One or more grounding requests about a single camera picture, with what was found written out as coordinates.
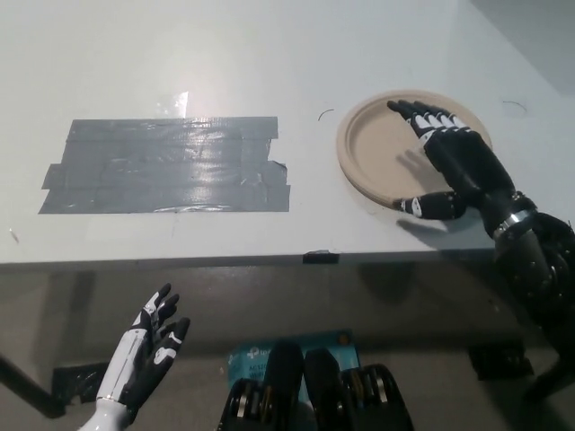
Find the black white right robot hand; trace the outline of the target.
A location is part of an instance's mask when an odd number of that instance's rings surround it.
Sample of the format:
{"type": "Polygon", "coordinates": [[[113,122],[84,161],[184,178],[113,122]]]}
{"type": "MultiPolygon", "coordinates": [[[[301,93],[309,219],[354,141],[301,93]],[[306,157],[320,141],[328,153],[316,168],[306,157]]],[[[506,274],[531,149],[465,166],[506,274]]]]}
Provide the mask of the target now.
{"type": "Polygon", "coordinates": [[[418,138],[420,148],[449,191],[398,198],[392,208],[426,220],[448,221],[476,209],[487,234],[536,213],[536,205],[517,191],[509,173],[482,135],[456,114],[421,101],[389,101],[418,138]]]}

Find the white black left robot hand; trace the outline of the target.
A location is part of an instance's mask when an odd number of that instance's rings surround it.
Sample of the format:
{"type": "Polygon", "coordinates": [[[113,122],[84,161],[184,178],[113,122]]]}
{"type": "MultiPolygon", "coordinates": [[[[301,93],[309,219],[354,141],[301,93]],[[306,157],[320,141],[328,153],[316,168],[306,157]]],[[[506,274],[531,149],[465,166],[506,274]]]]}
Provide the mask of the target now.
{"type": "Polygon", "coordinates": [[[156,291],[122,335],[98,390],[99,400],[115,401],[136,413],[172,367],[190,320],[168,322],[180,299],[171,290],[166,284],[156,291]]]}

